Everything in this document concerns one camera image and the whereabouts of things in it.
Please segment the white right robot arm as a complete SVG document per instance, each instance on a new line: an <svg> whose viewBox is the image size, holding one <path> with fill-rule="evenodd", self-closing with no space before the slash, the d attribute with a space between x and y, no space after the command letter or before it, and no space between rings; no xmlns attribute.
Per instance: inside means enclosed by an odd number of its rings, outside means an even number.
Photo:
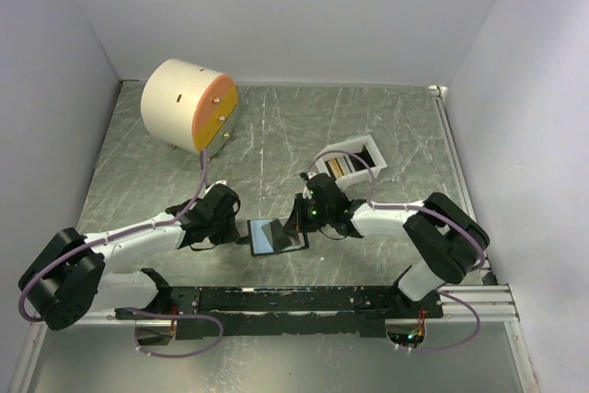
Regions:
<svg viewBox="0 0 589 393"><path fill-rule="evenodd" d="M293 236L325 226L342 237L410 240L420 259L399 276L397 291L390 296L392 310L404 318L419 310L429 293L447 283L461 283L482 267L491 243L487 232L440 192L409 203L351 200L333 177L320 173L306 181L304 193L295 195L283 231Z"/></svg>

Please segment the black card holder wallet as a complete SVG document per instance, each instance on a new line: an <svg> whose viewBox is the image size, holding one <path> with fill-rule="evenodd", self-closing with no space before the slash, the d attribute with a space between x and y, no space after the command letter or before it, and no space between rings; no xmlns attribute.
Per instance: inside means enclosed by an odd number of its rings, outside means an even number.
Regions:
<svg viewBox="0 0 589 393"><path fill-rule="evenodd" d="M310 247L307 234L286 218L248 220L248 240L253 257L295 252Z"/></svg>

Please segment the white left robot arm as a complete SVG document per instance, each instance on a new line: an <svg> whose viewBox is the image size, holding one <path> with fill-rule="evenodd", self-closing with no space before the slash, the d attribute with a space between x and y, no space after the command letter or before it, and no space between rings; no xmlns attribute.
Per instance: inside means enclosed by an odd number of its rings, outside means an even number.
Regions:
<svg viewBox="0 0 589 393"><path fill-rule="evenodd" d="M88 312L109 309L139 309L150 318L162 318L173 311L169 283L151 268L127 268L157 253L237 241L240 205L237 193L218 181L201 198L134 225L86 235L73 227L63 229L20 277L19 312L51 330L68 328Z"/></svg>

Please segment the white card tray box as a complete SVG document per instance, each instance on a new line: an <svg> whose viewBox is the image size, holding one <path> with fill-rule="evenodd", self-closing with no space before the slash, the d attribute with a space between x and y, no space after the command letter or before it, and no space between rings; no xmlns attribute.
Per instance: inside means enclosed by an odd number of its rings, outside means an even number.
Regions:
<svg viewBox="0 0 589 393"><path fill-rule="evenodd" d="M326 161L343 155L355 159L357 171L349 176L335 179L328 168ZM364 135L351 138L336 144L327 145L315 157L314 165L319 173L326 173L335 179L341 190L345 191L352 185L368 182L375 179L378 174L387 168L387 162L383 158L372 135Z"/></svg>

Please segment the grey credit card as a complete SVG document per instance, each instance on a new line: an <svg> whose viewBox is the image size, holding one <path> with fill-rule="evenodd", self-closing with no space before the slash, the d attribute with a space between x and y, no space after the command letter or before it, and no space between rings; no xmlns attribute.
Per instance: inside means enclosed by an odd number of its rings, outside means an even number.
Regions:
<svg viewBox="0 0 589 393"><path fill-rule="evenodd" d="M283 232L283 223L279 219L271 220L261 228L261 232L268 244L267 253L286 252L308 247L302 234L286 235Z"/></svg>

